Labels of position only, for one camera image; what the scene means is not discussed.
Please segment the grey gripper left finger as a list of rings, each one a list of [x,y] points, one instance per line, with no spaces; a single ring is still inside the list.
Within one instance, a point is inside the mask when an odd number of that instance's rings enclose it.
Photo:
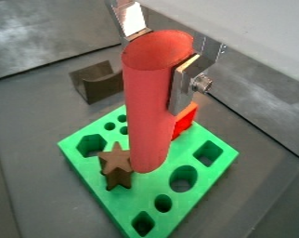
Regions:
[[[151,32],[146,26],[141,5],[134,0],[103,0],[118,32],[121,46]]]

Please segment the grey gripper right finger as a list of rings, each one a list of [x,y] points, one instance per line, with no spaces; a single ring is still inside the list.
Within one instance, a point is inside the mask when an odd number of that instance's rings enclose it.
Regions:
[[[193,53],[173,70],[169,91],[167,111],[177,115],[190,103],[193,93],[205,94],[211,80],[205,75],[207,68],[215,63],[225,44],[202,33],[193,35]]]

